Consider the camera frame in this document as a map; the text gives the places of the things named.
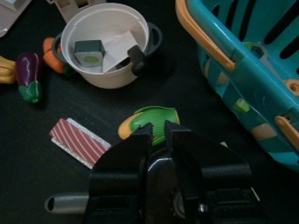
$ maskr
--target red and white striped package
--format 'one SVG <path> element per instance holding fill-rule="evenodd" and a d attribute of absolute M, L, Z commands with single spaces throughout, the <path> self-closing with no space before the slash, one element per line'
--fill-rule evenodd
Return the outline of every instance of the red and white striped package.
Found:
<path fill-rule="evenodd" d="M 72 119 L 60 119 L 51 130 L 52 141 L 91 169 L 111 144 Z"/>

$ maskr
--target purple eggplant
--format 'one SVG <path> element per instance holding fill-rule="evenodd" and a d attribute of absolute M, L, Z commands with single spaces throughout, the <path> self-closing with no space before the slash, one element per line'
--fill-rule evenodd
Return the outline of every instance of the purple eggplant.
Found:
<path fill-rule="evenodd" d="M 15 61 L 19 92 L 25 101 L 36 103 L 43 97 L 43 57 L 36 53 L 23 53 Z"/>

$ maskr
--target basket handle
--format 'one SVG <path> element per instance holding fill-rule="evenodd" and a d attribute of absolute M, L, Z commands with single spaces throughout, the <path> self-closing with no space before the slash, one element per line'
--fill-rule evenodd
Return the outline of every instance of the basket handle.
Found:
<path fill-rule="evenodd" d="M 175 10 L 183 28 L 191 34 L 192 38 L 202 45 L 204 50 L 210 53 L 212 58 L 226 67 L 231 72 L 235 70 L 236 64 L 219 49 L 204 30 L 199 27 L 187 10 L 186 0 L 175 1 Z"/>
<path fill-rule="evenodd" d="M 275 117 L 275 124 L 279 127 L 279 129 L 283 131 L 286 138 L 291 142 L 292 146 L 299 151 L 299 133 L 298 133 L 295 127 L 288 122 L 287 118 L 280 115 L 278 115 Z"/>

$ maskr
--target teal plastic basket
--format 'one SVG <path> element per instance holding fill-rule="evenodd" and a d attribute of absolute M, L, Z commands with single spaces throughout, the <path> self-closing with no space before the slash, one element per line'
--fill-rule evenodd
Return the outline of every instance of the teal plastic basket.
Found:
<path fill-rule="evenodd" d="M 299 1 L 176 0 L 176 13 L 210 85 L 274 160 L 299 172 Z"/>

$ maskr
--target dark floor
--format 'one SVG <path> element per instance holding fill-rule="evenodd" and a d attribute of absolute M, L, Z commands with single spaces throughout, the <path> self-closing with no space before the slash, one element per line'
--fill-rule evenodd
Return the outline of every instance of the dark floor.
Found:
<path fill-rule="evenodd" d="M 114 1 L 132 6 L 163 31 L 163 44 L 147 74 L 128 86 L 107 90 L 44 71 L 41 102 L 25 102 L 17 85 L 0 87 L 0 223 L 76 224 L 81 215 L 57 215 L 43 208 L 55 193 L 85 192 L 89 169 L 53 143 L 49 131 L 72 118 L 112 145 L 119 124 L 142 107 L 175 107 L 182 125 L 216 142 L 226 142 L 252 169 L 254 187 L 271 223 L 299 223 L 298 174 L 262 151 L 220 98 L 212 92 L 196 60 L 196 44 L 179 24 L 174 1 Z M 0 55 L 43 53 L 43 40 L 63 30 L 55 5 L 32 1 L 12 30 L 0 38 Z"/>

